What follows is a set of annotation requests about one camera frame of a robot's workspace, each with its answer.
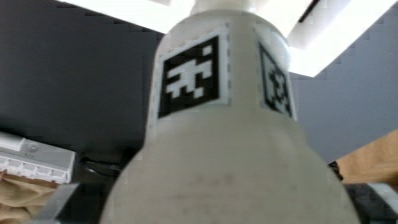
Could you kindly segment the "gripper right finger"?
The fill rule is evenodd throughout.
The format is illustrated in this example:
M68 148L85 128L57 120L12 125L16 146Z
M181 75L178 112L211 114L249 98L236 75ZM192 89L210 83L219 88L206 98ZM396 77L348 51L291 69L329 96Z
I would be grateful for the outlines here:
M345 185L361 224L398 224L398 192L386 183Z

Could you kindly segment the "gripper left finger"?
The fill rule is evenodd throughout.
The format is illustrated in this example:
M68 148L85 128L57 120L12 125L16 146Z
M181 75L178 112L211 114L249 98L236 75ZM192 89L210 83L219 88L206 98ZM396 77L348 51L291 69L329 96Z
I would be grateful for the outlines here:
M71 200L73 193L80 184L62 184L50 196L44 207L39 210L39 214L25 224L62 224L60 214L66 209L68 202Z

